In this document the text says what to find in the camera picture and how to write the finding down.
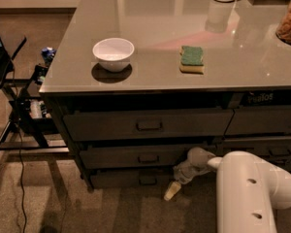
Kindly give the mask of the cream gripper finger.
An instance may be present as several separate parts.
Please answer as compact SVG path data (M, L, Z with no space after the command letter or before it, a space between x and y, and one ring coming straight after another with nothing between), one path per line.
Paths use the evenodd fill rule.
M179 182L170 182L165 194L164 199L170 201L181 189L181 184Z

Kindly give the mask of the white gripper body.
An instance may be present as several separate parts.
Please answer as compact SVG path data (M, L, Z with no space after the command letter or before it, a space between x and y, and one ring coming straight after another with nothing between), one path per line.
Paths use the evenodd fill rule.
M194 166L188 160L173 167L174 179L180 184L190 183L195 177L202 176L210 170L207 166Z

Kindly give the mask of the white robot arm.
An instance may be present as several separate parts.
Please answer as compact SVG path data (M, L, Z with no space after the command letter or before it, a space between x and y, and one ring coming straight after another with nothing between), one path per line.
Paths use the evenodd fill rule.
M173 170L167 201L195 177L216 173L217 233L277 233L274 210L291 208L291 174L249 152L218 157L193 148Z

